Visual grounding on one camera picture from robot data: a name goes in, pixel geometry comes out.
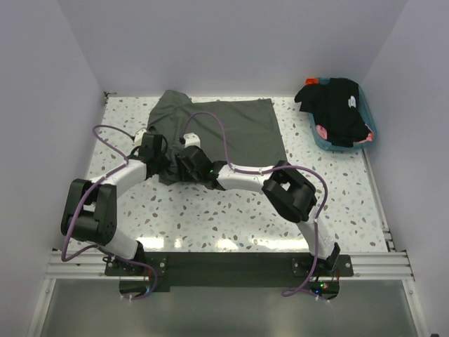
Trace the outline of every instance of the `speckled white surface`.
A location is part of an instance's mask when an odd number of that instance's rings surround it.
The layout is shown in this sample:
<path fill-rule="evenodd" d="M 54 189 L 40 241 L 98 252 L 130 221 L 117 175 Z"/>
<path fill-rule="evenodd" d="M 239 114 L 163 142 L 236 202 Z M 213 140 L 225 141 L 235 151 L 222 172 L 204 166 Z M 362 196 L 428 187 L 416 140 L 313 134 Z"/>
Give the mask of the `speckled white surface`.
<path fill-rule="evenodd" d="M 104 124 L 130 133 L 147 125 L 148 114 L 159 98 L 110 98 Z M 251 100 L 248 97 L 192 98 Z M 332 153 L 313 140 L 307 115 L 298 112 L 292 98 L 272 98 L 288 161 L 313 168 L 329 185 L 329 200 L 322 213 L 328 230 L 342 251 L 387 251 L 368 175 L 360 152 Z M 104 130 L 125 153 L 133 146 L 121 133 Z M 119 156 L 97 142 L 89 178 L 119 165 Z M 322 199 L 322 186 L 306 174 Z M 165 186 L 157 176 L 136 185 L 118 201 L 119 227 L 153 251 L 306 251 L 296 226 L 278 216 L 264 195 L 246 191 L 211 191 L 201 185 Z M 73 241 L 70 249 L 78 249 Z"/>

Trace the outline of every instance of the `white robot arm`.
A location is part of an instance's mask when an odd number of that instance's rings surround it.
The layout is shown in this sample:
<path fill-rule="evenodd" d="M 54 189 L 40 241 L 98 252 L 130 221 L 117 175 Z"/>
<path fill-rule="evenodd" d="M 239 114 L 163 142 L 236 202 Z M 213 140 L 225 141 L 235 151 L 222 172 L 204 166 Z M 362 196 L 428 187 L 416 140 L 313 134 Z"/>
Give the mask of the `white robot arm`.
<path fill-rule="evenodd" d="M 222 161 L 212 163 L 199 147 L 200 142 L 196 135 L 188 134 L 185 139 L 186 147 L 177 156 L 181 176 L 188 176 L 190 180 L 193 179 L 213 190 L 247 190 L 265 194 L 280 216 L 296 224 L 312 255 L 316 252 L 314 221 L 318 221 L 318 258 L 329 265 L 329 268 L 333 267 L 340 248 L 328 234 L 321 219 L 314 219 L 317 210 L 315 188 L 303 175 L 292 169 L 262 173 L 274 166 L 258 168 L 229 166 Z M 139 138 L 136 135 L 136 140 L 140 146 L 138 155 L 130 158 L 124 170 L 112 174 L 99 185 L 86 202 L 86 205 L 95 204 L 95 210 L 81 212 L 72 234 L 72 237 L 79 241 L 96 243 L 114 255 L 129 260 L 135 259 L 136 255 L 142 253 L 143 248 L 140 242 L 128 237 L 117 226 L 116 201 L 132 186 L 157 174 L 167 164 L 167 159 L 161 153 L 161 140 L 158 135 L 145 133 Z M 277 166 L 286 164 L 288 163 L 280 162 Z M 81 196 L 100 178 L 76 179 L 72 182 L 61 224 L 63 234 L 67 233 Z"/>

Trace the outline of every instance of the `purple cable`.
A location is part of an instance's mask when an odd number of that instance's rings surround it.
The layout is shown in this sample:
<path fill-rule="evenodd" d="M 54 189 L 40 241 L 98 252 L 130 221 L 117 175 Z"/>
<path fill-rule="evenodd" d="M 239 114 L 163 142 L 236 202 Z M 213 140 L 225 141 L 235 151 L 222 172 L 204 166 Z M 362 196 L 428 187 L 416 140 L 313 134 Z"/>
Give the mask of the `purple cable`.
<path fill-rule="evenodd" d="M 223 126 L 223 123 L 220 121 L 220 119 L 218 118 L 217 115 L 213 114 L 212 112 L 207 112 L 207 111 L 201 111 L 201 112 L 197 112 L 193 115 L 191 115 L 189 117 L 189 119 L 187 120 L 185 127 L 184 127 L 184 131 L 183 131 L 183 135 L 185 134 L 185 131 L 187 130 L 187 127 L 190 123 L 190 121 L 199 114 L 207 114 L 211 117 L 213 117 L 218 124 L 220 125 L 220 128 L 222 129 L 222 134 L 223 134 L 223 143 L 224 143 L 224 156 L 226 157 L 226 162 L 228 164 L 228 166 L 230 167 L 231 170 L 233 170 L 234 172 L 237 173 L 243 173 L 243 174 L 266 174 L 266 173 L 271 173 L 271 172 L 275 172 L 275 171 L 279 171 L 279 170 L 283 170 L 283 169 L 297 169 L 297 170 L 302 170 L 302 171 L 306 171 L 309 172 L 310 174 L 312 174 L 313 176 L 317 177 L 320 182 L 323 184 L 323 188 L 324 188 L 324 197 L 323 197 L 323 202 L 321 202 L 321 205 L 318 208 L 318 211 L 316 212 L 315 215 L 315 220 L 318 219 L 321 211 L 323 210 L 323 207 L 328 199 L 328 186 L 325 182 L 325 180 L 323 179 L 323 177 L 321 177 L 317 172 L 311 170 L 310 168 L 307 167 L 303 167 L 303 166 L 297 166 L 297 165 L 285 165 L 285 166 L 277 166 L 274 168 L 270 168 L 268 170 L 259 172 L 259 171 L 247 171 L 247 170 L 241 170 L 239 168 L 233 168 L 232 164 L 231 164 L 231 159 L 229 158 L 229 153 L 227 151 L 227 139 L 226 139 L 226 131 L 225 131 L 225 127 Z M 314 261 L 312 263 L 312 266 L 310 268 L 309 274 L 307 275 L 307 277 L 305 278 L 305 280 L 301 283 L 301 285 L 299 285 L 296 288 L 289 288 L 286 289 L 285 291 L 283 291 L 281 293 L 282 296 L 284 297 L 289 297 L 292 296 L 298 292 L 307 292 L 304 287 L 307 285 L 307 283 L 309 283 L 312 275 L 315 272 L 315 268 L 316 268 L 316 264 L 318 263 L 318 244 L 319 244 L 319 236 L 318 236 L 318 223 L 316 221 L 314 221 L 314 229 L 315 229 L 315 254 L 314 254 Z"/>
<path fill-rule="evenodd" d="M 95 136 L 95 138 L 97 138 L 101 143 L 103 143 L 103 144 L 105 144 L 106 146 L 108 146 L 108 148 L 111 149 L 112 151 L 117 152 L 118 154 L 120 154 L 120 155 L 123 157 L 123 159 L 125 159 L 126 164 L 128 164 L 129 159 L 128 159 L 128 157 L 126 156 L 126 154 L 124 154 L 122 151 L 120 151 L 120 150 L 117 149 L 115 146 L 109 144 L 105 139 L 103 139 L 103 138 L 97 133 L 97 129 L 98 129 L 98 128 L 111 128 L 111 129 L 113 129 L 113 130 L 117 130 L 117 131 L 120 131 L 120 132 L 126 134 L 126 135 L 129 136 L 131 139 L 134 139 L 134 137 L 133 137 L 132 135 L 130 135 L 129 133 L 127 133 L 126 131 L 123 131 L 123 130 L 121 130 L 120 128 L 116 128 L 115 126 L 111 126 L 111 125 L 98 124 L 98 125 L 95 125 L 95 126 L 92 128 L 92 132 L 93 132 L 93 135 Z"/>
<path fill-rule="evenodd" d="M 327 298 L 324 298 L 323 296 L 320 296 L 320 295 L 318 295 L 318 294 L 316 294 L 316 293 L 314 293 L 313 291 L 310 291 L 310 290 L 301 289 L 300 292 L 302 292 L 302 293 L 308 293 L 309 295 L 312 295 L 312 296 L 314 296 L 314 297 L 317 297 L 319 300 L 325 300 L 326 302 L 328 301 Z"/>
<path fill-rule="evenodd" d="M 108 177 L 112 176 L 113 174 L 119 172 L 121 169 L 124 169 L 127 167 L 128 163 L 129 163 L 129 159 L 126 156 L 126 154 L 124 154 L 122 151 L 120 151 L 119 149 L 117 149 L 115 146 L 109 144 L 105 139 L 103 139 L 100 135 L 98 135 L 98 133 L 96 132 L 98 128 L 111 128 L 113 130 L 117 130 L 120 131 L 124 134 L 126 134 L 127 136 L 129 136 L 130 138 L 133 138 L 132 135 L 130 135 L 129 133 L 127 133 L 126 131 L 121 130 L 120 128 L 117 128 L 115 126 L 110 126 L 110 125 L 97 125 L 94 126 L 92 129 L 92 132 L 94 134 L 94 136 L 103 144 L 105 144 L 106 146 L 108 146 L 108 148 L 112 149 L 113 151 L 115 151 L 116 153 L 120 154 L 123 159 L 125 160 L 126 163 L 117 166 L 116 168 L 114 168 L 112 171 L 106 173 L 103 177 L 101 177 L 99 180 L 97 180 L 95 183 L 93 183 L 88 189 L 87 191 L 83 194 L 83 196 L 81 197 L 81 199 L 79 200 L 78 205 L 76 206 L 74 215 L 72 216 L 72 219 L 70 221 L 69 224 L 69 228 L 67 229 L 67 234 L 65 236 L 65 240 L 64 240 L 64 245 L 62 247 L 62 252 L 61 252 L 61 261 L 62 262 L 67 262 L 70 261 L 73 258 L 76 258 L 77 256 L 79 256 L 80 254 L 82 254 L 84 251 L 87 251 L 88 249 L 91 248 L 97 248 L 99 251 L 101 251 L 102 253 L 107 254 L 108 256 L 114 256 L 112 253 L 108 252 L 106 249 L 99 247 L 97 244 L 91 244 L 89 246 L 86 246 L 82 249 L 80 249 L 79 251 L 77 251 L 76 253 L 73 253 L 71 256 L 67 256 L 67 249 L 69 246 L 69 242 L 70 239 L 72 238 L 72 234 L 74 231 L 74 227 L 75 227 L 75 223 L 76 220 L 78 220 L 79 214 L 81 212 L 81 210 L 83 209 L 83 205 L 86 202 L 87 198 L 89 197 L 89 195 L 91 194 L 91 192 L 99 185 L 101 184 L 104 180 L 106 180 Z M 115 258 L 117 260 L 120 260 L 122 262 L 125 263 L 130 263 L 132 265 L 139 265 L 141 267 L 145 267 L 147 269 L 150 269 L 154 275 L 154 284 L 153 287 L 151 289 L 149 289 L 145 294 L 141 295 L 141 296 L 136 296 L 134 298 L 131 298 L 132 300 L 137 300 L 140 298 L 144 298 L 146 296 L 148 296 L 151 292 L 153 292 L 153 290 L 156 288 L 157 285 L 157 272 L 156 270 L 151 266 L 151 265 L 146 265 L 144 263 L 140 263 L 140 262 L 136 262 L 136 261 L 132 261 L 132 260 L 127 260 L 125 258 L 122 258 L 120 256 L 115 256 Z"/>
<path fill-rule="evenodd" d="M 194 114 L 192 114 L 189 117 L 189 119 L 185 122 L 184 131 L 182 132 L 182 137 L 185 135 L 185 131 L 187 130 L 187 127 L 189 126 L 192 119 L 195 116 L 198 116 L 199 114 L 207 114 L 208 116 L 211 116 L 212 118 L 214 118 L 217 121 L 218 125 L 220 125 L 220 128 L 222 129 L 222 137 L 223 137 L 223 143 L 224 143 L 224 156 L 226 157 L 226 162 L 227 162 L 228 166 L 230 167 L 230 169 L 232 169 L 231 159 L 230 159 L 229 153 L 227 151 L 227 139 L 226 139 L 225 126 L 223 125 L 222 121 L 220 121 L 220 119 L 218 118 L 218 116 L 216 114 L 213 114 L 212 112 L 207 112 L 207 111 L 200 111 L 200 112 L 195 112 Z"/>
<path fill-rule="evenodd" d="M 152 274 L 154 275 L 153 286 L 150 289 L 148 289 L 148 291 L 146 293 L 144 293 L 143 295 L 132 297 L 132 298 L 130 298 L 131 300 L 140 300 L 142 298 L 145 298 L 145 297 L 147 297 L 149 294 L 151 294 L 156 289 L 156 286 L 157 286 L 157 271 L 151 265 L 147 265 L 146 263 L 141 263 L 141 262 L 137 262 L 137 261 L 133 261 L 133 260 L 127 260 L 125 258 L 122 258 L 121 256 L 114 255 L 113 253 L 107 251 L 106 249 L 104 249 L 102 247 L 99 247 L 98 250 L 101 251 L 102 253 L 108 255 L 108 256 L 111 256 L 113 258 L 116 258 L 117 260 L 120 260 L 121 262 L 129 263 L 131 265 L 138 265 L 140 267 L 143 267 L 145 269 L 148 269 L 148 270 L 152 271 Z"/>

